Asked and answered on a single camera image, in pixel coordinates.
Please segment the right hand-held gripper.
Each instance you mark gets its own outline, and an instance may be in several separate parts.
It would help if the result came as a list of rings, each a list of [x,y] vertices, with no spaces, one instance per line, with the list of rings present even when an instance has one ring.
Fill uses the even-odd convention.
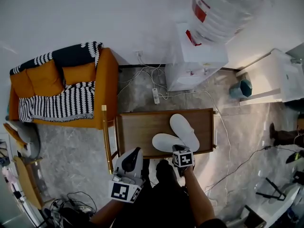
[[[188,168],[194,169],[195,159],[193,151],[184,145],[173,145],[172,147],[173,165],[178,169],[180,176],[184,176],[184,172]]]

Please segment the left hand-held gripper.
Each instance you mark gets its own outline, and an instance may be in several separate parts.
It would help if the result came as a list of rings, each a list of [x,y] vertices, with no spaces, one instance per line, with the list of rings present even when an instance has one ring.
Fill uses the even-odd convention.
[[[109,198],[134,203],[144,184],[142,170],[143,152],[140,147],[122,154],[116,161],[112,179],[109,181]]]

